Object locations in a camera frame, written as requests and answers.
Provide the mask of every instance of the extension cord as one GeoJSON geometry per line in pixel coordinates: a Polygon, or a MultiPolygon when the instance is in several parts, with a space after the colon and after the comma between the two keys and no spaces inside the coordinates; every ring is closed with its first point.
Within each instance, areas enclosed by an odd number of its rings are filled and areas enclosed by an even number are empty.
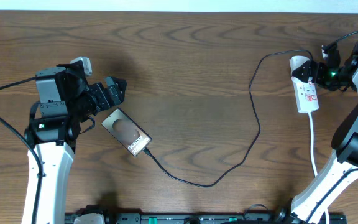
{"type": "Polygon", "coordinates": [[[311,82],[311,77],[309,77],[308,83],[304,83],[292,76],[292,72],[308,60],[309,59],[304,56],[294,56],[290,59],[291,79],[295,90],[296,105],[299,113],[310,113],[319,108],[316,87],[314,83],[311,82]]]}

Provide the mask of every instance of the brown wooden surface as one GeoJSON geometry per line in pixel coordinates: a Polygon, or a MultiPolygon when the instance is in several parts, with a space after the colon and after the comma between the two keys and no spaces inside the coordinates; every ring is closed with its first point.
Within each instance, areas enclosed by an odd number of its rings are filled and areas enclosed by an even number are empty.
{"type": "MultiPolygon", "coordinates": [[[[128,82],[121,108],[152,137],[149,149],[173,174],[203,184],[244,156],[257,132],[248,84],[260,58],[320,46],[358,30],[358,15],[0,11],[0,86],[38,70],[89,57],[90,83],[114,75],[128,82]]],[[[341,42],[346,58],[352,37],[341,42]]],[[[100,123],[77,141],[67,212],[101,203],[143,212],[242,212],[271,209],[313,179],[309,122],[298,114],[288,59],[262,64],[253,95],[262,132],[246,163],[217,186],[201,189],[169,179],[145,154],[133,158],[100,123]]],[[[318,90],[313,113],[316,162],[331,152],[334,131],[357,95],[318,90]]],[[[38,98],[34,82],[0,92],[0,115],[20,132],[38,98]]],[[[28,178],[25,146],[0,123],[0,223],[19,223],[28,178]]],[[[331,206],[358,223],[358,181],[331,206]]]]}

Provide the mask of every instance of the wooden table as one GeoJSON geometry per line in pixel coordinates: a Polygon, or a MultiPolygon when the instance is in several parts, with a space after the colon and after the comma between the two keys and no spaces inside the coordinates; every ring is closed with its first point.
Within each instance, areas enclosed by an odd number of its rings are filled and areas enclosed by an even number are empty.
{"type": "MultiPolygon", "coordinates": [[[[0,86],[38,70],[89,57],[94,75],[125,78],[120,106],[152,137],[149,149],[173,174],[208,184],[237,164],[255,138],[248,84],[266,54],[320,47],[358,30],[352,14],[0,11],[0,86]]],[[[340,43],[342,58],[358,36],[340,43]]],[[[296,110],[288,59],[266,59],[252,87],[262,132],[243,166],[211,189],[169,179],[145,154],[134,158],[100,123],[77,140],[67,212],[99,203],[143,212],[276,209],[313,179],[309,121],[296,110]]],[[[319,169],[357,94],[318,89],[313,113],[319,169]]],[[[0,92],[0,115],[23,133],[38,100],[34,82],[0,92]]],[[[0,123],[0,223],[19,223],[28,178],[27,149],[0,123]]],[[[358,223],[358,181],[330,206],[358,223]]]]}

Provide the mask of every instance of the white backdrop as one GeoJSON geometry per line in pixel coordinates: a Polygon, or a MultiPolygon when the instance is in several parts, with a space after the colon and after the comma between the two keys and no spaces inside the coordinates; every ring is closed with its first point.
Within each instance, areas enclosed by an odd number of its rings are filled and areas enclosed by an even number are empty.
{"type": "Polygon", "coordinates": [[[358,0],[0,0],[0,9],[358,13],[358,0]]]}

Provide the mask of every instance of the wooden tabletop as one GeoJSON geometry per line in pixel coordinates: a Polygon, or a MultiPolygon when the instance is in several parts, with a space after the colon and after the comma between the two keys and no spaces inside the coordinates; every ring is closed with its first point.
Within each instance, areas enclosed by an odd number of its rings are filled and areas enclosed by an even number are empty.
{"type": "MultiPolygon", "coordinates": [[[[149,149],[174,175],[209,184],[242,160],[257,134],[248,85],[266,54],[321,46],[354,30],[354,14],[0,11],[0,86],[85,56],[89,83],[125,78],[120,107],[151,137],[149,149]]],[[[347,58],[358,35],[339,44],[347,58]]],[[[145,154],[133,157],[102,126],[79,136],[67,212],[99,203],[149,213],[276,209],[313,180],[306,114],[296,109],[288,59],[267,58],[252,86],[261,134],[246,162],[210,189],[168,178],[145,154]]],[[[357,94],[318,89],[313,113],[318,169],[357,94]]],[[[0,115],[21,133],[38,100],[34,82],[0,92],[0,115]]],[[[82,124],[85,129],[90,124],[82,124]]],[[[26,147],[0,123],[0,223],[19,223],[28,180],[26,147]]],[[[330,206],[358,223],[358,180],[330,206]]]]}

